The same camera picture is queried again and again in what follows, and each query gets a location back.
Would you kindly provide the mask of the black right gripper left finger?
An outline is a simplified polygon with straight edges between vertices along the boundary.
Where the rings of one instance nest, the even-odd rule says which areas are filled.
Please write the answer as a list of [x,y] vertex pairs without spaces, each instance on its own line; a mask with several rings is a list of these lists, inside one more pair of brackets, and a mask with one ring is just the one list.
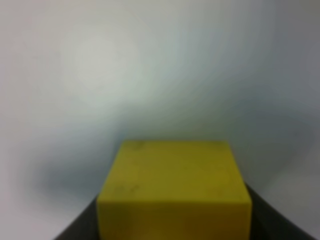
[[68,225],[55,240],[99,240],[97,197]]

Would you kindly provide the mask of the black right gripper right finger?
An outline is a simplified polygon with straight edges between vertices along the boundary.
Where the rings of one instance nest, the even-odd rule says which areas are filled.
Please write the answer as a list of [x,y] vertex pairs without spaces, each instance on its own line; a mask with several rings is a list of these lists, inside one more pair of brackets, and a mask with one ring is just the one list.
[[268,204],[248,184],[246,187],[252,200],[251,240],[315,240]]

